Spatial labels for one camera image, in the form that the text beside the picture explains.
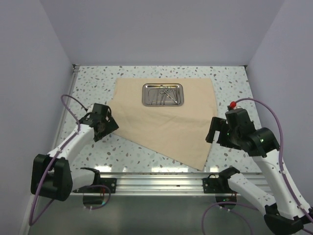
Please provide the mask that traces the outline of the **beige cloth wrap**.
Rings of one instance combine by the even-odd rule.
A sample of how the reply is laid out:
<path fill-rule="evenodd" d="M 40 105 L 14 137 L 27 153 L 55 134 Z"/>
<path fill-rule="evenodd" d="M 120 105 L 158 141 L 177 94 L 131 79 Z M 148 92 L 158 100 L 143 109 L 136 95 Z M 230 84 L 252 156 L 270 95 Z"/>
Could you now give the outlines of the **beige cloth wrap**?
<path fill-rule="evenodd" d="M 148 83 L 182 85 L 181 106 L 147 107 Z M 119 128 L 114 134 L 189 167 L 203 170 L 211 145 L 205 141 L 217 103 L 210 78 L 118 78 L 108 102 Z"/>

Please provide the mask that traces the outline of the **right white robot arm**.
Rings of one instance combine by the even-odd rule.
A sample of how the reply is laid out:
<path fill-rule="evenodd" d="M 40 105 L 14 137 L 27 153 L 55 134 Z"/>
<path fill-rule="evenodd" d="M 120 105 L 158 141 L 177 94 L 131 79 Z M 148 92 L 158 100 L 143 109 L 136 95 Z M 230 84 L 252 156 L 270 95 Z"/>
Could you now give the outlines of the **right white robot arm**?
<path fill-rule="evenodd" d="M 267 227 L 276 235 L 291 235 L 313 220 L 313 208 L 294 184 L 282 158 L 282 147 L 268 128 L 256 129 L 245 110 L 213 117 L 206 142 L 246 152 L 260 168 L 271 193 L 249 181 L 238 169 L 229 167 L 217 178 L 204 178 L 203 184 L 216 193 L 236 192 L 258 210 Z"/>

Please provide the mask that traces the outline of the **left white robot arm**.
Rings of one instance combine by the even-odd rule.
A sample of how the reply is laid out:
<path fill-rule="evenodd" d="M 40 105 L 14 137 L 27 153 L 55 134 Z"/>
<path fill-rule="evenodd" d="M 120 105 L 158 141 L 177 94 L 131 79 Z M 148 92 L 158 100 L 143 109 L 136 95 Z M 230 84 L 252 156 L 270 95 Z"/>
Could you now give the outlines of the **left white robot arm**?
<path fill-rule="evenodd" d="M 77 129 L 46 155 L 33 161 L 31 193 L 58 201 L 65 201 L 80 188 L 97 192 L 102 186 L 100 172 L 94 168 L 70 169 L 80 151 L 91 141 L 98 142 L 119 126 L 109 106 L 95 103 L 80 120 Z"/>

